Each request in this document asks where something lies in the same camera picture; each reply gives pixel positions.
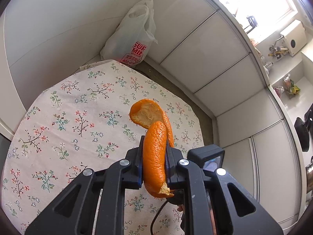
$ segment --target white plastic bag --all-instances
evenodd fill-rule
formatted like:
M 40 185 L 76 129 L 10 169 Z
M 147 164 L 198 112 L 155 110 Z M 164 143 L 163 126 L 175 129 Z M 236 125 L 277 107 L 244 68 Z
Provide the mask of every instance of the white plastic bag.
M 128 66 L 140 63 L 154 38 L 153 0 L 136 3 L 101 50 L 101 60 L 114 59 Z

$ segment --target floor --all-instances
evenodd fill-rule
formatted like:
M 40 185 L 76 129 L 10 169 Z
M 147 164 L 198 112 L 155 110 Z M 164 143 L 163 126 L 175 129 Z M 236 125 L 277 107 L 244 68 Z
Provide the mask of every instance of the floor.
M 89 60 L 86 64 L 99 62 L 100 60 L 100 55 L 98 55 Z M 183 99 L 187 104 L 189 104 L 193 112 L 199 119 L 204 145 L 206 146 L 213 144 L 212 120 L 202 109 L 198 107 L 198 105 L 190 100 L 180 88 L 170 82 L 167 78 L 165 78 L 161 73 L 159 73 L 149 64 L 147 64 L 145 61 L 142 61 L 140 64 L 138 64 L 135 67 L 135 70 L 153 80 L 154 82 L 157 82 L 159 85 L 169 90 L 179 98 Z

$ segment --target tablecloth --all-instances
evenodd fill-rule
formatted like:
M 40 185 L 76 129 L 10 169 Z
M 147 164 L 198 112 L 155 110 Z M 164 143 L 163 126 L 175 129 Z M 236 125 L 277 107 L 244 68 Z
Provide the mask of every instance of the tablecloth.
M 132 123 L 128 114 L 140 99 L 152 99 L 166 111 L 175 147 L 184 156 L 203 146 L 198 118 L 182 99 L 114 60 L 82 69 L 86 68 L 44 91 L 12 140 L 1 181 L 1 206 L 22 234 L 81 171 L 106 169 L 139 145 L 146 130 Z M 164 199 L 153 198 L 144 186 L 126 190 L 125 234 L 149 235 L 162 203 Z M 155 234 L 183 234 L 182 213 L 176 208 L 165 206 L 154 224 Z

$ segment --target white box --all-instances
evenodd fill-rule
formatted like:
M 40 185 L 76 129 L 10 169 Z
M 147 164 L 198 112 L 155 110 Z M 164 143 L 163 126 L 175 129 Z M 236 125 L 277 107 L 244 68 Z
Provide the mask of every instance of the white box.
M 299 20 L 293 21 L 281 31 L 281 35 L 284 36 L 284 45 L 289 49 L 291 56 L 294 56 L 307 43 L 305 29 Z

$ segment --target cabinet door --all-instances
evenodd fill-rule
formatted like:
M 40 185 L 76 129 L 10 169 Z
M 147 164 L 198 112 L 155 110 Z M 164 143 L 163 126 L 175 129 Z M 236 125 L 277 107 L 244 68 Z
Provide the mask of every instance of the cabinet door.
M 298 215 L 291 217 L 287 220 L 284 220 L 278 223 L 284 231 L 284 234 L 287 234 L 287 231 L 290 231 L 293 228 L 293 225 L 298 221 Z
M 0 133 L 12 140 L 18 128 L 25 108 L 15 89 L 4 46 L 4 16 L 0 17 Z
M 281 118 L 268 92 L 264 89 L 216 118 L 220 146 L 229 146 L 251 137 Z
M 250 139 L 223 148 L 225 150 L 222 167 L 228 171 L 252 196 L 256 196 L 257 168 L 254 167 Z
M 277 221 L 299 212 L 300 170 L 284 122 L 253 136 L 259 168 L 259 202 Z
M 247 53 L 233 30 L 216 12 L 175 48 L 161 65 L 195 92 Z
M 247 56 L 195 95 L 218 116 L 255 95 L 262 88 L 264 86 L 259 74 L 250 56 Z
M 205 0 L 153 0 L 154 37 L 148 52 L 157 63 L 182 42 L 193 30 L 210 17 L 215 9 Z

